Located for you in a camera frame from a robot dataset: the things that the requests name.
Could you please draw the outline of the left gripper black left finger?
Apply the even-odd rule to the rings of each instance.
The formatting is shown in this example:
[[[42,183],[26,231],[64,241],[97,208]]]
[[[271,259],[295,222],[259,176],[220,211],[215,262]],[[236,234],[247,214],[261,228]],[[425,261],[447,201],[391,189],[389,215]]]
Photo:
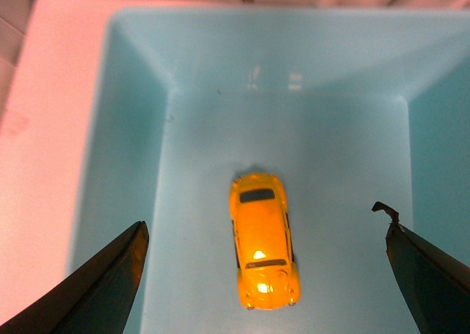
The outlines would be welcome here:
[[[135,222],[47,294],[1,326],[2,333],[122,333],[149,245]]]

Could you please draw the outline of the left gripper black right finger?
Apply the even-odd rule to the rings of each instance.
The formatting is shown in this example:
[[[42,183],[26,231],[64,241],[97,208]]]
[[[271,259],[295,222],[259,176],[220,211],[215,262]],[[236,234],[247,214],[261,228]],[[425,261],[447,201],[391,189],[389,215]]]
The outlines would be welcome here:
[[[469,267],[400,224],[380,201],[372,211],[391,218],[386,255],[420,333],[469,332]]]

